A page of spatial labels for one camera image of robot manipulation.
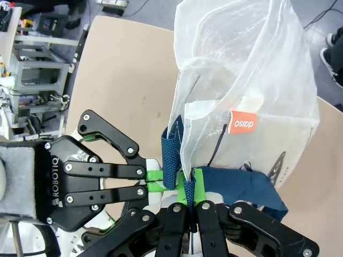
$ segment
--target screw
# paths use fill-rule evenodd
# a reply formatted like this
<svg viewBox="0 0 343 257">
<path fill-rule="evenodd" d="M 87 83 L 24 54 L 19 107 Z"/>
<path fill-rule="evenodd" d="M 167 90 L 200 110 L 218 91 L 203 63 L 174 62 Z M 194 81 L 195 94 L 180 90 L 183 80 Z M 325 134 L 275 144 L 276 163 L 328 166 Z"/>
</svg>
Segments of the screw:
<svg viewBox="0 0 343 257">
<path fill-rule="evenodd" d="M 210 204 L 209 203 L 204 203 L 203 205 L 202 205 L 202 208 L 204 209 L 204 210 L 208 210 L 209 208 L 210 208 Z"/>
<path fill-rule="evenodd" d="M 305 257 L 311 257 L 312 256 L 312 251 L 310 249 L 305 249 L 302 252 L 302 255 L 304 255 Z"/>
<path fill-rule="evenodd" d="M 53 219 L 52 218 L 47 218 L 47 223 L 49 224 L 49 225 L 51 225 L 52 223 L 53 223 Z"/>
<path fill-rule="evenodd" d="M 68 203 L 72 203 L 72 202 L 74 201 L 74 198 L 73 198 L 72 196 L 68 196 L 68 197 L 66 198 L 66 201 L 67 201 Z"/>
<path fill-rule="evenodd" d="M 92 210 L 93 210 L 93 211 L 99 210 L 99 206 L 97 206 L 97 205 L 92 205 Z"/>
<path fill-rule="evenodd" d="M 181 210 L 181 206 L 180 205 L 175 205 L 173 208 L 173 211 L 178 213 Z"/>
<path fill-rule="evenodd" d="M 49 149 L 51 148 L 51 144 L 50 144 L 50 143 L 46 143 L 46 144 L 44 145 L 44 148 L 45 148 L 46 150 L 49 150 Z"/>
<path fill-rule="evenodd" d="M 150 220 L 150 217 L 149 215 L 144 215 L 142 218 L 141 218 L 142 221 L 148 221 Z"/>
<path fill-rule="evenodd" d="M 90 116 L 89 116 L 88 114 L 85 114 L 85 115 L 84 115 L 84 120 L 87 121 L 87 120 L 89 120 L 89 119 L 90 119 Z"/>
<path fill-rule="evenodd" d="M 96 159 L 96 157 L 93 156 L 90 158 L 90 162 L 98 162 L 98 160 Z"/>
<path fill-rule="evenodd" d="M 236 207 L 236 208 L 234 209 L 234 213 L 235 213 L 235 214 L 241 214 L 241 213 L 242 213 L 242 208 L 241 208 L 241 207 Z"/>
<path fill-rule="evenodd" d="M 144 190 L 143 190 L 143 189 L 139 189 L 139 190 L 137 191 L 137 194 L 138 194 L 138 195 L 143 195 L 143 194 L 144 194 Z"/>
<path fill-rule="evenodd" d="M 72 168 L 73 168 L 73 166 L 72 166 L 70 163 L 68 163 L 68 164 L 65 166 L 65 170 L 66 170 L 66 171 L 71 171 Z"/>
</svg>

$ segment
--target plastic bag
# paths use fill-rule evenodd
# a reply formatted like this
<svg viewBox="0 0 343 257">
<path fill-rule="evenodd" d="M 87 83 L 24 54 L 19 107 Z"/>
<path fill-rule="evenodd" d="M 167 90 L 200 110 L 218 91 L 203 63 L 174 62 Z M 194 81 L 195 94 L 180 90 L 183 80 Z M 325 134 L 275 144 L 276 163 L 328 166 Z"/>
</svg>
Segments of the plastic bag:
<svg viewBox="0 0 343 257">
<path fill-rule="evenodd" d="M 308 41 L 289 0 L 184 0 L 169 120 L 184 121 L 182 169 L 268 175 L 279 188 L 319 123 Z"/>
</svg>

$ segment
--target blue strap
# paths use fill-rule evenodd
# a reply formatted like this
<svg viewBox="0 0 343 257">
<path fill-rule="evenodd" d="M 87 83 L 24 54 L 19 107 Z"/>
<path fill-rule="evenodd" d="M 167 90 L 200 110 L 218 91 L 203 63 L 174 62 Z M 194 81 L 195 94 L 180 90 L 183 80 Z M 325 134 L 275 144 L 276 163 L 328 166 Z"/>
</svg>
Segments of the blue strap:
<svg viewBox="0 0 343 257">
<path fill-rule="evenodd" d="M 167 189 L 173 190 L 176 186 L 176 174 L 181 168 L 180 148 L 183 137 L 181 116 L 171 128 L 168 139 L 166 136 L 167 129 L 162 134 L 163 184 Z M 203 170 L 205 191 L 221 194 L 226 205 L 232 205 L 238 200 L 249 201 L 258 206 L 265 206 L 263 212 L 278 221 L 287 214 L 287 207 L 264 173 L 213 167 L 200 168 Z M 193 210 L 193 186 L 195 180 L 184 184 L 190 211 Z"/>
<path fill-rule="evenodd" d="M 163 184 L 169 190 L 176 187 L 176 174 L 181 168 L 180 148 L 183 137 L 183 123 L 178 116 L 167 138 L 167 128 L 162 134 Z"/>
</svg>

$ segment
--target black sneaker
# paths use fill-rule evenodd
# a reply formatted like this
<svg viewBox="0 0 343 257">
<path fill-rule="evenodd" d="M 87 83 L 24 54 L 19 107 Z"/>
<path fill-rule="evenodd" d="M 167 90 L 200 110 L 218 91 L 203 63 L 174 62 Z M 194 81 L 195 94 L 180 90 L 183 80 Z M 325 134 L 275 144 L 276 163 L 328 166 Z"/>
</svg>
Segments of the black sneaker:
<svg viewBox="0 0 343 257">
<path fill-rule="evenodd" d="M 329 52 L 328 48 L 323 48 L 320 51 L 320 58 L 322 59 L 325 66 L 327 67 L 327 69 L 330 73 L 330 76 L 331 76 L 332 80 L 335 82 L 335 84 L 338 85 L 339 87 L 343 88 L 343 69 L 339 73 L 335 73 L 332 70 L 331 60 L 330 60 L 330 52 Z"/>
<path fill-rule="evenodd" d="M 334 44 L 336 44 L 338 40 L 338 37 L 336 34 L 329 34 L 326 37 L 326 42 L 330 47 L 333 47 Z"/>
</svg>

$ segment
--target orange label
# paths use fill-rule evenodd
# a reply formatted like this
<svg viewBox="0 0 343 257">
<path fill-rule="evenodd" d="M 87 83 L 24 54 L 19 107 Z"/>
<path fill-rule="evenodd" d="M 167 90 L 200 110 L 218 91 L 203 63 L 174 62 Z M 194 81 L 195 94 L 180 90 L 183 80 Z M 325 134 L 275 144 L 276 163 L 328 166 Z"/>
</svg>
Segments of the orange label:
<svg viewBox="0 0 343 257">
<path fill-rule="evenodd" d="M 248 112 L 230 111 L 229 134 L 251 133 L 255 130 L 257 115 Z"/>
</svg>

